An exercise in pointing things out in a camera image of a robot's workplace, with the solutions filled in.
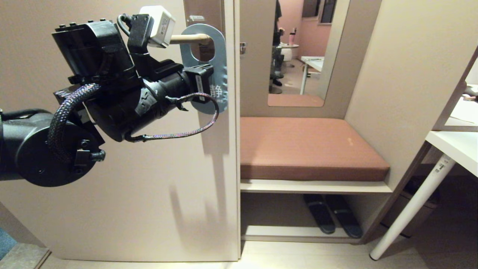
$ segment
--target white table leg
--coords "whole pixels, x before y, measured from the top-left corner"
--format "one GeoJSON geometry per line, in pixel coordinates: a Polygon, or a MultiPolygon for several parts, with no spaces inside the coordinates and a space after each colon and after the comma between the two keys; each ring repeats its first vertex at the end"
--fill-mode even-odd
{"type": "Polygon", "coordinates": [[[382,256],[413,217],[415,217],[417,212],[422,208],[436,188],[438,188],[438,185],[440,185],[446,175],[450,172],[454,164],[455,161],[452,158],[445,154],[442,155],[416,194],[408,202],[407,206],[405,206],[377,246],[370,252],[370,258],[378,260],[382,256]]]}
{"type": "Polygon", "coordinates": [[[309,71],[309,65],[306,63],[304,67],[304,75],[302,76],[302,85],[300,86],[300,94],[304,95],[305,92],[305,80],[307,79],[307,72],[309,71]]]}

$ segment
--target slipper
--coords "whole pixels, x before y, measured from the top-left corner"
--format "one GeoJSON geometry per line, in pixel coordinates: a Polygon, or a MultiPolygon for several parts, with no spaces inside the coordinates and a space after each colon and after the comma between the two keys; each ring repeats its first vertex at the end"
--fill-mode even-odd
{"type": "Polygon", "coordinates": [[[304,194],[304,201],[309,207],[312,216],[324,234],[335,232],[335,223],[330,216],[327,205],[320,194],[304,194]]]}
{"type": "Polygon", "coordinates": [[[361,238],[363,235],[362,229],[344,197],[329,194],[326,195],[326,201],[347,235],[352,238],[361,238]]]}

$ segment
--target pink wall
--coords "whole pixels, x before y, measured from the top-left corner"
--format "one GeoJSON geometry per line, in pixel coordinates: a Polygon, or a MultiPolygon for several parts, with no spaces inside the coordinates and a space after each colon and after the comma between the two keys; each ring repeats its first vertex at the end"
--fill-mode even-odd
{"type": "Polygon", "coordinates": [[[317,21],[302,20],[301,28],[297,30],[299,55],[325,56],[330,28],[330,25],[317,25],[317,21]]]}
{"type": "Polygon", "coordinates": [[[282,17],[279,18],[278,26],[285,29],[285,33],[281,36],[283,43],[289,43],[289,33],[292,28],[297,28],[297,34],[294,42],[299,43],[299,32],[301,30],[302,23],[302,7],[304,0],[279,0],[281,4],[282,17]]]}
{"type": "Polygon", "coordinates": [[[330,35],[330,25],[317,25],[317,20],[302,19],[304,0],[279,0],[282,17],[278,26],[285,29],[281,37],[283,43],[289,43],[289,33],[297,27],[295,44],[299,45],[300,56],[324,56],[330,35]]]}

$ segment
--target robotic arm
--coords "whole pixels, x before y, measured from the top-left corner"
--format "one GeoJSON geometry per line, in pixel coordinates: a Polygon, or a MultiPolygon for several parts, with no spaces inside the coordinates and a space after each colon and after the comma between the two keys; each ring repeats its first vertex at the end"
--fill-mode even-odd
{"type": "Polygon", "coordinates": [[[106,156],[95,125],[118,142],[186,137],[212,126],[219,113],[209,95],[213,67],[184,67],[148,53],[147,45],[169,45],[173,25],[161,6],[122,14],[118,24],[102,19],[60,25],[53,37],[74,73],[68,78],[73,86],[54,93],[60,103],[55,114],[0,110],[0,180],[24,178],[54,187],[81,178],[106,156]],[[118,25],[129,36],[128,49],[118,25]],[[212,120],[187,133],[132,136],[174,108],[186,111],[186,101],[211,101],[212,120]]]}

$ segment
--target chinese character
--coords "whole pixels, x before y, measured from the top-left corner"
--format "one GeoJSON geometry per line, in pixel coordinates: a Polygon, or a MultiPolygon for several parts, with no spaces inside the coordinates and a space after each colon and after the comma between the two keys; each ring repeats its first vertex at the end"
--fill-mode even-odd
{"type": "Polygon", "coordinates": [[[215,86],[214,85],[211,85],[209,86],[209,90],[211,91],[211,96],[212,97],[216,97],[216,91],[214,90],[215,86]]]}
{"type": "Polygon", "coordinates": [[[219,97],[219,96],[221,96],[221,94],[222,94],[221,86],[216,85],[216,95],[219,97]]]}

